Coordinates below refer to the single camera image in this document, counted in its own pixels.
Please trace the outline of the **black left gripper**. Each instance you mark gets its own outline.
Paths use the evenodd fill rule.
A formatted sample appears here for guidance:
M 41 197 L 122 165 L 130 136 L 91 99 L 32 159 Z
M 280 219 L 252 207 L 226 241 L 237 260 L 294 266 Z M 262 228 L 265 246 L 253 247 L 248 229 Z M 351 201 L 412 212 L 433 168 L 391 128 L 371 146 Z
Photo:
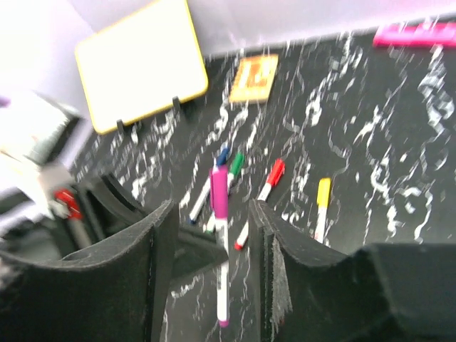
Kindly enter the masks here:
M 84 249 L 143 218 L 143 206 L 111 172 L 58 187 L 49 204 L 59 249 Z

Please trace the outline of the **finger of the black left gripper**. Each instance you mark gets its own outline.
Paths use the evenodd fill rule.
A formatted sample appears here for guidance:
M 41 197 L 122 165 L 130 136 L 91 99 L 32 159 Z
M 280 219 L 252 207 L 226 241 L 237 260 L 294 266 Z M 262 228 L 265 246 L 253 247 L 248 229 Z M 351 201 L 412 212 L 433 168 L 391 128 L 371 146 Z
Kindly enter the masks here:
M 212 235 L 190 226 L 178 231 L 174 257 L 174 274 L 199 274 L 213 269 L 228 260 L 224 247 Z

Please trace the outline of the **white pen purple end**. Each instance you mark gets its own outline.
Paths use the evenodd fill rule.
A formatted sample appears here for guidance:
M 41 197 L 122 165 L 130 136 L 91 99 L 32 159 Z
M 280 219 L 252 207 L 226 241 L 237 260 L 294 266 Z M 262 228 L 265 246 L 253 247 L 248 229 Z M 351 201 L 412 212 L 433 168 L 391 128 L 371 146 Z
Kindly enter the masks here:
M 214 167 L 209 173 L 216 242 L 224 254 L 224 261 L 217 268 L 217 319 L 222 328 L 226 328 L 229 325 L 229 210 L 227 175 L 228 171 L 225 165 Z

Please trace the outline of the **green pen cap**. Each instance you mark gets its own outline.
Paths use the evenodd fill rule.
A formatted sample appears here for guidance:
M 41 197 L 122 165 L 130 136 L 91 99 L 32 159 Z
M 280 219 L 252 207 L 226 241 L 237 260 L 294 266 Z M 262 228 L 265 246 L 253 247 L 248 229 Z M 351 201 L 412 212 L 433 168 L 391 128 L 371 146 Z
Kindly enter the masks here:
M 244 155 L 240 152 L 238 152 L 234 159 L 232 160 L 232 163 L 231 163 L 231 166 L 230 166 L 230 169 L 229 169 L 229 173 L 232 174 L 234 177 L 236 177 L 242 167 L 243 167 L 243 164 L 244 164 Z

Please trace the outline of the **yellow pen cap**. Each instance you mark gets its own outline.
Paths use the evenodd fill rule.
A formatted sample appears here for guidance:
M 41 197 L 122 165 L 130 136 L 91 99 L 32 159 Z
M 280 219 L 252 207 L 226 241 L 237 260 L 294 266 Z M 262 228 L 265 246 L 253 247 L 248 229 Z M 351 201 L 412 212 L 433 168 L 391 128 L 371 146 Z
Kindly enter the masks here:
M 320 179 L 318 183 L 318 191 L 317 191 L 317 198 L 316 203 L 319 207 L 328 207 L 329 198 L 331 193 L 331 179 L 329 177 L 325 177 Z

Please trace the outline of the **blue pen cap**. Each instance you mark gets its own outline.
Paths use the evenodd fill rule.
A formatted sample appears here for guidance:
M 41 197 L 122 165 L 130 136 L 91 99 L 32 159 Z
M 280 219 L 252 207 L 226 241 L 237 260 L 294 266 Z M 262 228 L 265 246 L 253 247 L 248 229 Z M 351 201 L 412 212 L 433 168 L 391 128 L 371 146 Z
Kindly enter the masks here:
M 229 153 L 230 153 L 229 147 L 224 147 L 221 150 L 219 156 L 217 157 L 215 165 L 216 166 L 225 165 L 227 162 L 227 159 L 229 157 Z

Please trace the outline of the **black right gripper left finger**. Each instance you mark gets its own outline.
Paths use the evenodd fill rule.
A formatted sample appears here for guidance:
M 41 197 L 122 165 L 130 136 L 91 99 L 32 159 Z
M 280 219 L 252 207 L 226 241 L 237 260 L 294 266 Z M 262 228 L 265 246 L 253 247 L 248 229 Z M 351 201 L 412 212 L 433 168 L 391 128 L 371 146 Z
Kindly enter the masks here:
M 178 207 L 64 259 L 1 253 L 3 341 L 158 341 L 170 286 Z

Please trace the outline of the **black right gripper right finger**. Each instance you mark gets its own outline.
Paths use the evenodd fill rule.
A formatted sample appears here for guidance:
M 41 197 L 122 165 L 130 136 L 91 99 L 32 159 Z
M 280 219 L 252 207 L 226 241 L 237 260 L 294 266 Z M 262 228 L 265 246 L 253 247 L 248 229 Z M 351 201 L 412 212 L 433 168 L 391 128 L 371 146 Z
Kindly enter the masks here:
M 257 341 L 453 341 L 455 246 L 345 255 L 249 203 Z

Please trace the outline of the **white pen yellow end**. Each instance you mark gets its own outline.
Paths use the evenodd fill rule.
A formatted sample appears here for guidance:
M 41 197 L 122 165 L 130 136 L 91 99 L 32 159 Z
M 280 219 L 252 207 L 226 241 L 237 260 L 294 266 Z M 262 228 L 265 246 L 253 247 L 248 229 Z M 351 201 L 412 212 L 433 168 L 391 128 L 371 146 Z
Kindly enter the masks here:
M 317 222 L 316 228 L 314 231 L 314 239 L 320 243 L 323 243 L 324 239 L 324 232 L 325 232 L 325 224 L 326 224 L 326 215 L 327 209 L 325 207 L 318 207 L 318 215 L 317 215 Z

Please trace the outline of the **white pen green end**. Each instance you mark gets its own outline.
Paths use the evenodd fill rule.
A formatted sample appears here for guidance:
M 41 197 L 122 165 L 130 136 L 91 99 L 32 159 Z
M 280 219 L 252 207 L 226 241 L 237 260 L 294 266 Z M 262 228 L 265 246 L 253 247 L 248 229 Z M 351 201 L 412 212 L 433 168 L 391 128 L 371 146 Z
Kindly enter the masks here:
M 236 180 L 236 177 L 234 177 L 232 174 L 228 172 L 227 174 L 227 189 L 230 190 L 231 186 L 233 185 L 234 181 Z M 204 230 L 209 233 L 213 233 L 214 230 L 216 229 L 215 227 L 215 215 L 214 212 L 211 214 L 210 218 L 208 219 Z

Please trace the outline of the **red pen cap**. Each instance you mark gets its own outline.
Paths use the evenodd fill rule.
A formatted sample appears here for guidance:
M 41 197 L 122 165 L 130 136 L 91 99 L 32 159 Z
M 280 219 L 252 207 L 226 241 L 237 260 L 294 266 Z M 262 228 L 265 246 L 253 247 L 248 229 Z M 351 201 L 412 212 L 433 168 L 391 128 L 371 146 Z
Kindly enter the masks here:
M 285 163 L 282 159 L 278 158 L 274 166 L 271 169 L 271 172 L 269 173 L 269 176 L 266 180 L 266 182 L 271 185 L 272 187 L 275 187 L 277 183 L 279 182 L 281 176 L 285 172 Z

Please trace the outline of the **purple pen cap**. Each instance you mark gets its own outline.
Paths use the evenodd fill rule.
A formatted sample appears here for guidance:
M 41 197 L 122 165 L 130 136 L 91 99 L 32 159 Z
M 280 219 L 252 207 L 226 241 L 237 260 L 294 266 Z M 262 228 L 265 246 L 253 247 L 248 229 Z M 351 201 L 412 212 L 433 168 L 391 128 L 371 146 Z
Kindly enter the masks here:
M 228 169 L 226 165 L 210 170 L 210 202 L 214 216 L 217 219 L 228 218 Z

